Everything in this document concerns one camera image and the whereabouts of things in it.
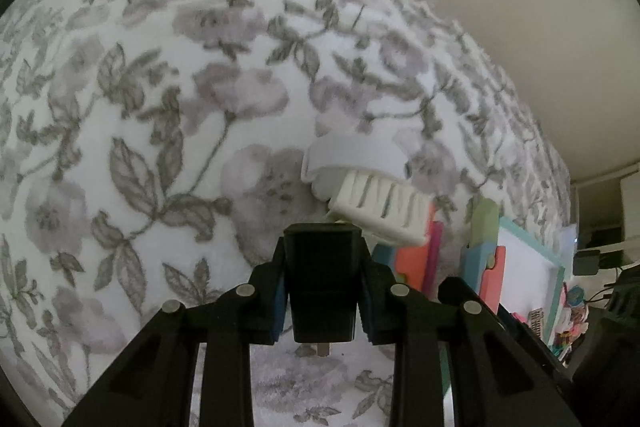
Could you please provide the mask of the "floral grey white blanket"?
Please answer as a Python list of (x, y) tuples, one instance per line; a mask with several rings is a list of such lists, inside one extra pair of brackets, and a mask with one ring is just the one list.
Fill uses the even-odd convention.
[(442, 257), (481, 197), (549, 248), (570, 175), (427, 0), (15, 0), (1, 19), (1, 365), (62, 424), (168, 299), (211, 303), (326, 206), (331, 131), (408, 156)]

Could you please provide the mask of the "black power adapter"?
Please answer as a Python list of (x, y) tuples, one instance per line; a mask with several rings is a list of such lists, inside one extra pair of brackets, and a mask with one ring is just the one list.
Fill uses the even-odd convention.
[(283, 239), (294, 339), (325, 358), (333, 343), (354, 339), (361, 231), (346, 223), (299, 223)]

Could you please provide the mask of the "white router box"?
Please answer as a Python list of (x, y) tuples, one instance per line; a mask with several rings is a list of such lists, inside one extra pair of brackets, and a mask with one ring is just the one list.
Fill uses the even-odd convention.
[(563, 227), (559, 234), (559, 256), (564, 269), (564, 281), (573, 276), (573, 260), (578, 245), (578, 225), (571, 223)]

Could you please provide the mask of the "gold white lighter stick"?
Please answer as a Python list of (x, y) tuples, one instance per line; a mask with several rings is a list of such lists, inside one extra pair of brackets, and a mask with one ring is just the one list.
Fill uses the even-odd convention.
[(527, 315), (527, 325), (538, 338), (544, 338), (544, 309), (530, 310)]

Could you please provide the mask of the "magenta comb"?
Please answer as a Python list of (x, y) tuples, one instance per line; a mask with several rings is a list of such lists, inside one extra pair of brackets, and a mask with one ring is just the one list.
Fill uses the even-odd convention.
[(444, 225), (440, 221), (433, 223), (433, 230), (430, 238), (430, 249), (428, 250), (427, 264), (425, 269), (423, 292), (429, 296), (434, 288), (437, 265), (439, 260), (440, 243), (442, 243), (442, 232)]

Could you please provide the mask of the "teal rimmed white tray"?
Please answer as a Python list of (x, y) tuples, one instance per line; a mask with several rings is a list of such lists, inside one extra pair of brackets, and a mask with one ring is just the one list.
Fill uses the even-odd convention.
[(499, 220), (498, 243), (506, 247), (500, 305), (521, 317), (541, 309), (541, 338), (550, 346), (565, 273), (559, 257), (507, 217)]

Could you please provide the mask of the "green foam piece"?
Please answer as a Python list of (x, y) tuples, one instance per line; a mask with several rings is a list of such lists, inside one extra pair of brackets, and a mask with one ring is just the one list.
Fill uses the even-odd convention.
[(497, 243), (499, 219), (497, 203), (490, 198), (482, 198), (472, 213), (469, 246), (473, 248), (485, 243)]

